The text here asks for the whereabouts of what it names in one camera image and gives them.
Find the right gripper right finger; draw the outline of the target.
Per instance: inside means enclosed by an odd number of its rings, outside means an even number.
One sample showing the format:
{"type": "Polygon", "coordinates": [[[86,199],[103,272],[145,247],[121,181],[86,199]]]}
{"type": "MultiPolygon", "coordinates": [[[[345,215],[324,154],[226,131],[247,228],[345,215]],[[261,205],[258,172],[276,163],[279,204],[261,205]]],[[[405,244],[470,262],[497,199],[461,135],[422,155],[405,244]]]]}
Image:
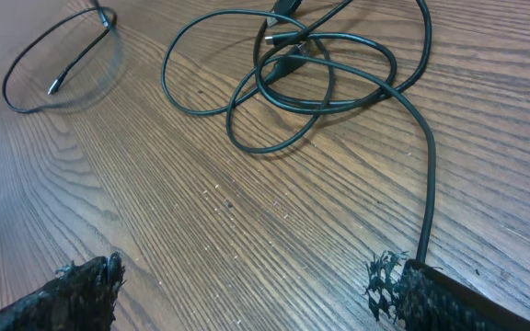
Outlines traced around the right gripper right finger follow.
{"type": "Polygon", "coordinates": [[[405,252],[385,251],[365,264],[365,295],[381,314],[407,330],[530,330],[530,320],[449,278],[405,252]]]}

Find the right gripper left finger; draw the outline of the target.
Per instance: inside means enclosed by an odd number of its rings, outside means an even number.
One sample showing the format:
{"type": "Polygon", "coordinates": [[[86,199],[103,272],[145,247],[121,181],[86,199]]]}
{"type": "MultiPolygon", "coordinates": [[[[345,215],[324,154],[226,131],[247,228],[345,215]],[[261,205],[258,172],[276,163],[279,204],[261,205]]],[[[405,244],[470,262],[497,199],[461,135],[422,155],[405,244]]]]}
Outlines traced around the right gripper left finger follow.
{"type": "Polygon", "coordinates": [[[0,310],[0,330],[104,330],[114,309],[125,267],[121,255],[94,257],[57,270],[58,278],[0,310]]]}

